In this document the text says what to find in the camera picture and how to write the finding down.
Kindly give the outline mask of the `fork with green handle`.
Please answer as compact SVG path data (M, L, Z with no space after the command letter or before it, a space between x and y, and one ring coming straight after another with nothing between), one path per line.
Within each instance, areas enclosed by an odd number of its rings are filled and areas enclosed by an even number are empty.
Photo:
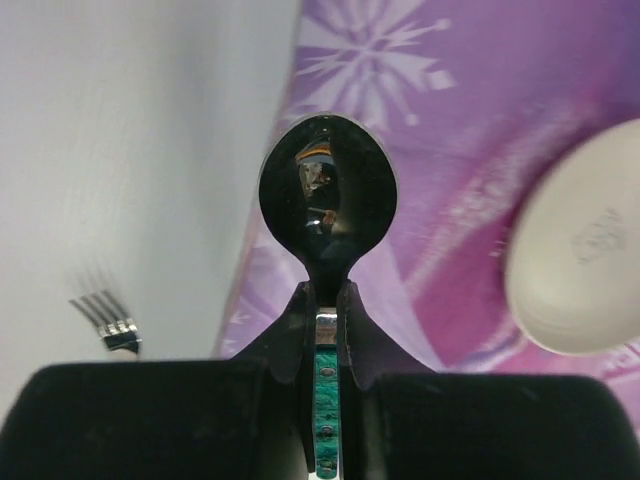
M136 362L142 355L139 328L114 286L110 272L100 264L83 264L73 272L67 303L91 326L112 360Z

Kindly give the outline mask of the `spoon with green handle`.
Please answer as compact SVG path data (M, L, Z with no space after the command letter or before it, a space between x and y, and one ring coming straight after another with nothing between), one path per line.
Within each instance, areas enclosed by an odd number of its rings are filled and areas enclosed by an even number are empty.
M267 155L258 197L270 233L304 266L315 296L314 470L320 479L334 479L341 447L338 295L353 266L390 228L397 208L395 174L363 126L338 114L311 114Z

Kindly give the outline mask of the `cream round plate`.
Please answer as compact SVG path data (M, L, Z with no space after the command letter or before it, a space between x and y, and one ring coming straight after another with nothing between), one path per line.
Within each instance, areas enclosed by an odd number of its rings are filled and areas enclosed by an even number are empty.
M639 335L639 122L591 137L538 182L514 224L509 311L545 350L588 355Z

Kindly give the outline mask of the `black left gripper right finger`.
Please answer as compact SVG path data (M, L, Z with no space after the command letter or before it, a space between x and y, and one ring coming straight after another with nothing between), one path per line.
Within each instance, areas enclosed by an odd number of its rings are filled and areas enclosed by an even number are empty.
M603 383L429 369L337 298L343 479L635 479L639 443Z

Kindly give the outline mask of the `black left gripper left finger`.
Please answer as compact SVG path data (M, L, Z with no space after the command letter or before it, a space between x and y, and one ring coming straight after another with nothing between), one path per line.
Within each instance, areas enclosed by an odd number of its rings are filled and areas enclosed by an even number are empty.
M58 364L1 430L5 479L304 479L314 468L307 283L227 360Z

